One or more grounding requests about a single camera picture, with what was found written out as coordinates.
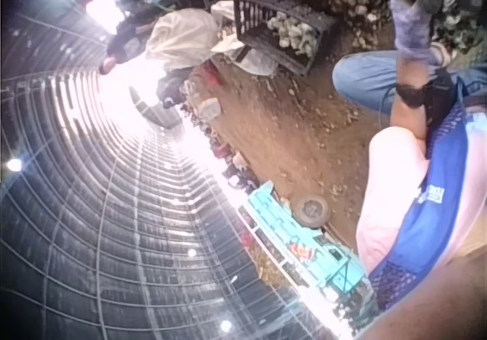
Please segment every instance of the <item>ceiling light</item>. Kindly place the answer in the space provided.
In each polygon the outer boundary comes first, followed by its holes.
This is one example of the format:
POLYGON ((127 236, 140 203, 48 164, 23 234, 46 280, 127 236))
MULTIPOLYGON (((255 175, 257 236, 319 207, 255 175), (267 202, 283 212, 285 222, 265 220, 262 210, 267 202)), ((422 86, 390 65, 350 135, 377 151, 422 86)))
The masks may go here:
POLYGON ((11 159, 7 162, 7 168, 18 172, 22 170, 22 161, 20 159, 11 159))
POLYGON ((231 330, 231 322, 228 321, 227 319, 221 321, 220 329, 223 332, 230 332, 230 330, 231 330))

